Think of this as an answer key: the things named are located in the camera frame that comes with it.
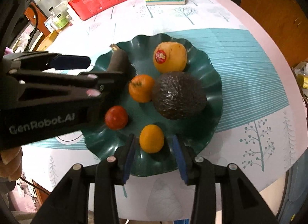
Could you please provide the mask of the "person left hand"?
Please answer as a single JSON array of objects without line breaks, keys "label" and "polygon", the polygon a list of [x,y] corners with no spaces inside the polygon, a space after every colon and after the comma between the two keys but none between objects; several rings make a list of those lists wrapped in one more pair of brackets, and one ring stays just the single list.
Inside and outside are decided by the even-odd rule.
[{"label": "person left hand", "polygon": [[18,180],[23,172],[22,157],[23,150],[21,147],[2,150],[0,164],[1,178],[7,178],[9,181]]}]

